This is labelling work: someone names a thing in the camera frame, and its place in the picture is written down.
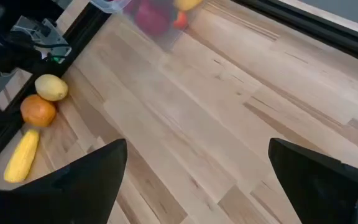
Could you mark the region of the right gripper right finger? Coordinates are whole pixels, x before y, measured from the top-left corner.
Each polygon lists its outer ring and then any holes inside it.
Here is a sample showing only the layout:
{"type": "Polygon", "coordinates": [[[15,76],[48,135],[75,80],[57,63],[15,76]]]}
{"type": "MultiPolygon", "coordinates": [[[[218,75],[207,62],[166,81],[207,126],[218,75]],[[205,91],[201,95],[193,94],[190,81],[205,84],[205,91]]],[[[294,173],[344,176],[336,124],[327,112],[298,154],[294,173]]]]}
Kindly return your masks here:
{"type": "Polygon", "coordinates": [[[268,157],[302,223],[358,223],[358,168],[279,138],[268,157]]]}

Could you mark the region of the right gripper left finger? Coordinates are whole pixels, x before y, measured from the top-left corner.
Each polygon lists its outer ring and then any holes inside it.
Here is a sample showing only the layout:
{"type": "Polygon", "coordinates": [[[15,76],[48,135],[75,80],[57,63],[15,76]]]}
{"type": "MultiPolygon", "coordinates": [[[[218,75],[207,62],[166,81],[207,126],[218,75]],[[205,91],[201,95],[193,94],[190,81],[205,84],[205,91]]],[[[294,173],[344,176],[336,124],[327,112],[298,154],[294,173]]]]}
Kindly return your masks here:
{"type": "Polygon", "coordinates": [[[117,139],[39,179],[0,190],[0,223],[107,223],[127,162],[117,139]]]}

